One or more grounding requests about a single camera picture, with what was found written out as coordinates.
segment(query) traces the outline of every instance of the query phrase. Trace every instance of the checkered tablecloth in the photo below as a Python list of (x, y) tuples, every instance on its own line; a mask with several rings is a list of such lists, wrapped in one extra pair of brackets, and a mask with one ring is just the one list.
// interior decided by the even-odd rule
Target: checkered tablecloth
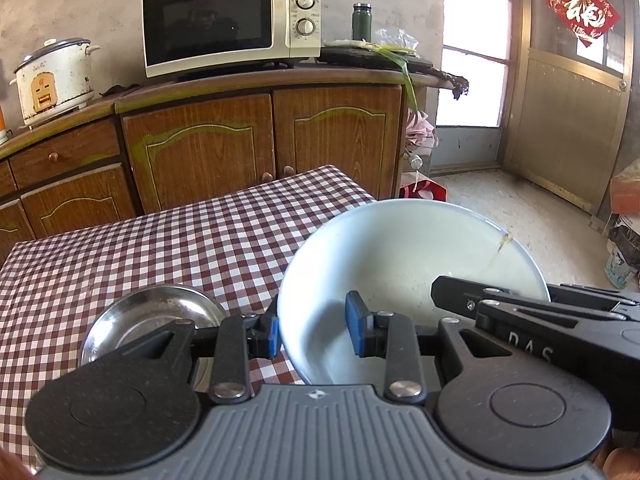
[[(333, 166), (222, 198), (17, 244), (0, 271), (2, 447), (36, 465), (29, 398), (76, 368), (89, 326), (116, 298), (185, 283), (227, 311), (262, 312), (302, 242), (333, 216), (372, 202)], [(290, 361), (250, 364), (254, 387), (299, 381)]]

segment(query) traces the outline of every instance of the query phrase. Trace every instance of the stainless steel plate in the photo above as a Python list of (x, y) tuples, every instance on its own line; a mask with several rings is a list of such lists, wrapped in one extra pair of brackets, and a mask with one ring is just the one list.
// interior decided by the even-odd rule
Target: stainless steel plate
[[(174, 319), (193, 319), (196, 328), (219, 326), (225, 317), (222, 306), (204, 292), (186, 285), (154, 285), (135, 290), (114, 301), (89, 329), (78, 366), (123, 346)], [(206, 390), (212, 358), (200, 359), (194, 385)]]

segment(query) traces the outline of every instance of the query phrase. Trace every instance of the bucket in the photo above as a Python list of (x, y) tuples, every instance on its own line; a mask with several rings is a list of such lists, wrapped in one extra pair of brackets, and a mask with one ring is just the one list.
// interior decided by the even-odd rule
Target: bucket
[(636, 275), (636, 270), (625, 261), (625, 257), (615, 244), (604, 266), (604, 272), (616, 288), (625, 288)]
[(614, 243), (604, 267), (607, 278), (616, 288), (625, 288), (640, 267), (640, 235), (627, 225), (618, 225), (609, 232)]

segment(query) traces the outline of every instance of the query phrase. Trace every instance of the door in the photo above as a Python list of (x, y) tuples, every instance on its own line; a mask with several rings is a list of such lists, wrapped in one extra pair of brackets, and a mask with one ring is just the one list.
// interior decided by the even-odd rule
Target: door
[(34, 238), (20, 200), (0, 206), (0, 266), (15, 244)]
[(268, 94), (156, 110), (125, 117), (122, 124), (146, 213), (273, 179)]
[(136, 215), (121, 164), (54, 182), (20, 199), (38, 238)]
[(278, 177), (333, 164), (378, 199), (396, 192), (404, 121), (399, 86), (273, 92)]
[(522, 50), (504, 156), (505, 169), (592, 214), (618, 153), (633, 59), (634, 0), (607, 1), (621, 18), (587, 48), (549, 0), (522, 0)]

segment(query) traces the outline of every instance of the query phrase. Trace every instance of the rice cooker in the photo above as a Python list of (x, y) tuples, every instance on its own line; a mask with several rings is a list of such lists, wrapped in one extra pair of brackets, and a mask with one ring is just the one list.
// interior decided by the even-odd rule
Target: rice cooker
[(34, 126), (94, 97), (90, 54), (98, 45), (83, 38), (47, 40), (14, 70), (24, 124)]

